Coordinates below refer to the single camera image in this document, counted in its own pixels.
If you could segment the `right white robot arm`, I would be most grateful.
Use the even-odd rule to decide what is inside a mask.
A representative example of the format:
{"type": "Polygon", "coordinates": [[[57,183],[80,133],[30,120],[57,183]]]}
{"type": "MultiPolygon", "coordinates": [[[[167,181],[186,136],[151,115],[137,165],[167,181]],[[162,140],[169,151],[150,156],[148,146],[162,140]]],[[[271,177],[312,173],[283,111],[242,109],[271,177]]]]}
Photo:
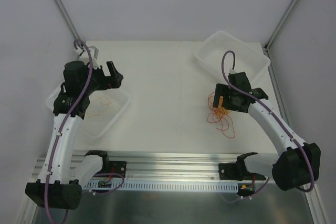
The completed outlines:
{"type": "Polygon", "coordinates": [[[216,84],[213,106],[247,113],[263,129],[273,143],[279,158],[271,174],[283,191],[313,191],[319,178],[321,150],[316,143],[307,143],[278,116],[262,88],[252,88],[245,72],[229,74],[227,84],[216,84]]]}

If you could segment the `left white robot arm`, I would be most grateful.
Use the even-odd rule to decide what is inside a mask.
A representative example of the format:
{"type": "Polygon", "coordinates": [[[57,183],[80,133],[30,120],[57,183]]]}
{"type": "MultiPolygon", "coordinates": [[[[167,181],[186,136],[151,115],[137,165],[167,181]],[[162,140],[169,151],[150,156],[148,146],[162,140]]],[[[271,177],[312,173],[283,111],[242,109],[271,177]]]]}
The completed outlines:
{"type": "Polygon", "coordinates": [[[54,100],[54,125],[44,165],[36,182],[27,183],[26,195],[39,207],[75,210],[81,201],[82,189],[97,174],[105,176],[111,170],[106,151],[88,151],[82,163],[70,170],[76,134],[84,122],[95,91],[117,89],[123,75],[112,61],[107,62],[106,76],[102,67],[76,60],[65,64],[64,81],[54,100]]]}

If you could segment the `left white plastic basket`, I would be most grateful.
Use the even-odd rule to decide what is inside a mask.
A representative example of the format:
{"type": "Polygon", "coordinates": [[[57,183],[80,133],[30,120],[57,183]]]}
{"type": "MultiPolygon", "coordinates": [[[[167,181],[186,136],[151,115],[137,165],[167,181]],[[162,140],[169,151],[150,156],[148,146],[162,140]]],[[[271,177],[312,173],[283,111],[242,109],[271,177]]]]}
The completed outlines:
{"type": "Polygon", "coordinates": [[[103,137],[126,110],[130,96],[122,89],[109,89],[95,91],[89,100],[90,104],[76,135],[96,139],[103,137]]]}

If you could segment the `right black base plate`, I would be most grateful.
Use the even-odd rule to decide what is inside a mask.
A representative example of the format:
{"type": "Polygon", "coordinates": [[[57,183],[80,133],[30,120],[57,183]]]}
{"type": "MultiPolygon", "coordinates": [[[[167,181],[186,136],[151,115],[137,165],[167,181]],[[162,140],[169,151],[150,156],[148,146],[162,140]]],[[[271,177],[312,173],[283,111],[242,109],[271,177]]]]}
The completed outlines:
{"type": "Polygon", "coordinates": [[[266,180],[264,175],[251,173],[247,170],[245,165],[238,163],[220,163],[218,165],[218,173],[220,180],[266,180]]]}

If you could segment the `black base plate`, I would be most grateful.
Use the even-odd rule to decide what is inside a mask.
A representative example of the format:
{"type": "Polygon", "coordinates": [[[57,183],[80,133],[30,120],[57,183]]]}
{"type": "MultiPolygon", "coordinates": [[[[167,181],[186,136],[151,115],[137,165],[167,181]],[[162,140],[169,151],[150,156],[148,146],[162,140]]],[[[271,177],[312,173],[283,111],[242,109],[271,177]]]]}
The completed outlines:
{"type": "Polygon", "coordinates": [[[264,175],[251,173],[247,170],[245,165],[238,163],[220,163],[218,165],[218,173],[220,180],[266,180],[264,175]]]}
{"type": "Polygon", "coordinates": [[[127,171],[126,161],[110,161],[109,162],[108,169],[107,169],[108,173],[116,173],[124,177],[126,175],[126,171],[127,171]]]}

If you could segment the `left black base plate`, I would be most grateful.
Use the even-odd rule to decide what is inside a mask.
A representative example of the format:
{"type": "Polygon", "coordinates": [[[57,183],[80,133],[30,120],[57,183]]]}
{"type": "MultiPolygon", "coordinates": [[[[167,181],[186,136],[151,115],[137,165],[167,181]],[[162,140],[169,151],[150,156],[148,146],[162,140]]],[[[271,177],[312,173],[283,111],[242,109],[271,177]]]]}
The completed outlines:
{"type": "Polygon", "coordinates": [[[126,161],[110,161],[109,162],[108,169],[107,169],[108,173],[116,173],[124,177],[126,175],[126,171],[127,171],[126,161]]]}

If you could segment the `aluminium mounting rail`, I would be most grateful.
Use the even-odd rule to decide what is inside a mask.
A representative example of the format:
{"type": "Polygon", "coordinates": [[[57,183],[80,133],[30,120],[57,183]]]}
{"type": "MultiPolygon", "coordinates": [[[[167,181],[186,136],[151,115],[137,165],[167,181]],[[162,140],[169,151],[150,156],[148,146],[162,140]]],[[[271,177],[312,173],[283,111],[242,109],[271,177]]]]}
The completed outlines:
{"type": "MultiPolygon", "coordinates": [[[[85,151],[74,151],[70,170],[84,159],[85,151]]],[[[129,180],[177,180],[211,181],[219,180],[219,163],[234,163],[240,154],[186,154],[186,153],[144,153],[109,151],[112,161],[125,161],[126,179],[129,180]]],[[[271,175],[272,164],[277,154],[253,155],[247,157],[248,170],[271,175]]]]}

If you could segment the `left aluminium frame post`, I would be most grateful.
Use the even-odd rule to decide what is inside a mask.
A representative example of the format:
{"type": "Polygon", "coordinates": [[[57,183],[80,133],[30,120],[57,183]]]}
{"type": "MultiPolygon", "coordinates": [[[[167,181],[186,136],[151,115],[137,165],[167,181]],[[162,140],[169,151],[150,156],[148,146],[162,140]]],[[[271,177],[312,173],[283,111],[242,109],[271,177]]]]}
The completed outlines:
{"type": "Polygon", "coordinates": [[[72,37],[73,37],[73,46],[74,46],[74,48],[77,49],[76,41],[78,39],[80,39],[80,35],[77,32],[77,30],[76,30],[76,28],[75,28],[75,26],[74,26],[74,24],[73,24],[73,22],[70,18],[70,15],[68,14],[68,11],[67,11],[65,5],[63,4],[63,1],[62,0],[53,0],[53,1],[56,5],[57,9],[59,10],[66,26],[68,27],[72,37]]]}

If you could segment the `aluminium frame post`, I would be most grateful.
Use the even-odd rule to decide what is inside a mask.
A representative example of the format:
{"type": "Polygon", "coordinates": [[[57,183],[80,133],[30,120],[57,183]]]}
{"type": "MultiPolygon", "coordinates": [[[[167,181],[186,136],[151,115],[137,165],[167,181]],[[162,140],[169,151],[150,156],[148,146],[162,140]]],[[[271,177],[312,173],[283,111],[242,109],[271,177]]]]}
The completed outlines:
{"type": "Polygon", "coordinates": [[[300,0],[290,0],[289,4],[285,8],[285,11],[283,12],[282,16],[280,17],[279,21],[277,22],[273,32],[271,33],[269,39],[267,40],[267,43],[264,46],[265,52],[269,53],[270,48],[276,41],[277,37],[279,36],[282,29],[285,27],[286,22],[290,18],[291,14],[293,13],[295,7],[299,3],[300,0]]]}
{"type": "Polygon", "coordinates": [[[73,22],[70,18],[70,15],[68,14],[68,11],[67,11],[65,5],[63,4],[63,1],[62,0],[53,0],[53,1],[56,5],[57,9],[59,10],[66,26],[68,27],[72,37],[73,37],[73,46],[74,46],[74,48],[77,49],[76,41],[78,39],[80,39],[80,35],[77,32],[77,30],[76,30],[76,28],[75,28],[75,26],[74,26],[74,24],[73,24],[73,22]]]}

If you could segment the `right aluminium frame post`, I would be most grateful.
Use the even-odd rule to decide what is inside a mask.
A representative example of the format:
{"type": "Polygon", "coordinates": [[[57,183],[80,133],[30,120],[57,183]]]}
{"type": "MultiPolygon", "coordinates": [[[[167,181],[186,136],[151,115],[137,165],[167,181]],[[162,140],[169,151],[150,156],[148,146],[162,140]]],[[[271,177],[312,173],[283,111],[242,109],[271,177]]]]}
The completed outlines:
{"type": "Polygon", "coordinates": [[[270,48],[276,41],[277,37],[279,36],[282,29],[285,27],[286,22],[290,18],[291,14],[293,13],[295,7],[299,3],[300,0],[290,0],[289,4],[285,8],[285,11],[283,12],[282,16],[280,17],[279,21],[277,22],[273,32],[271,33],[269,39],[267,40],[267,43],[264,46],[265,52],[269,53],[270,48]]]}

